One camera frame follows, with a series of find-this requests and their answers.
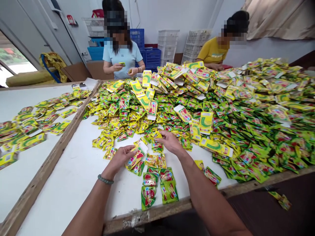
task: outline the hand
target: hand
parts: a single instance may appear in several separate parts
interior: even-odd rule
[[[154,140],[162,143],[166,147],[166,149],[169,150],[171,153],[178,156],[183,151],[186,152],[183,146],[172,133],[167,132],[165,130],[160,130],[160,134],[162,134],[163,138],[162,139],[155,138]]]
[[[131,157],[136,155],[137,151],[130,151],[133,149],[134,145],[128,145],[125,147],[118,148],[117,152],[106,166],[105,170],[102,173],[104,179],[112,180],[117,174],[119,169],[129,160]]]
[[[115,63],[113,66],[111,66],[112,67],[112,70],[113,71],[120,71],[122,68],[123,68],[123,66],[122,66],[122,64],[119,64],[119,63]]]
[[[224,70],[221,64],[210,63],[210,67],[214,70],[221,71]]]
[[[128,74],[130,77],[134,77],[139,72],[139,69],[137,67],[133,67],[130,70],[131,70],[131,73]]]

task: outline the floor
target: floor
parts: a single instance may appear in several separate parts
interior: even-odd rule
[[[273,187],[277,188],[278,193],[286,195],[292,203],[289,211],[282,209],[276,199],[264,191],[252,191],[228,201],[255,236],[311,235],[315,219],[315,173]],[[126,230],[112,236],[209,235],[194,210],[154,221],[137,230]]]

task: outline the cardboard box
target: cardboard box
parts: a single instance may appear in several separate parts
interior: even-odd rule
[[[104,61],[89,61],[86,64],[93,79],[96,79],[96,80],[113,80],[114,79],[114,74],[104,73],[104,70],[103,70]]]
[[[92,77],[83,62],[64,67],[61,70],[72,82],[85,81],[86,78]]]

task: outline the dark hair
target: dark hair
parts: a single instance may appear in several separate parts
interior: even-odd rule
[[[104,30],[109,34],[112,40],[113,52],[117,55],[119,44],[113,40],[114,33],[125,34],[127,47],[132,51],[132,41],[130,39],[130,29],[125,16],[125,10],[119,0],[103,0],[102,2],[104,11]]]
[[[247,33],[249,25],[249,13],[247,11],[235,12],[224,25],[223,35],[226,37],[228,33],[233,37],[239,37],[242,33]]]

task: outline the sleeve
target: sleeve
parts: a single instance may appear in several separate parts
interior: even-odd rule
[[[201,60],[204,60],[208,54],[209,54],[209,50],[210,50],[210,45],[211,45],[211,42],[210,40],[205,42],[205,44],[202,46],[200,52],[199,52],[199,55],[197,56],[197,58],[201,59]]]
[[[228,50],[223,54],[222,61],[225,60],[227,53],[228,53]]]
[[[138,48],[138,45],[136,43],[134,44],[134,47],[136,49],[136,62],[139,62],[139,61],[143,60],[143,57],[142,57],[140,50]]]
[[[109,56],[108,47],[106,45],[104,45],[103,61],[112,62],[111,57]]]

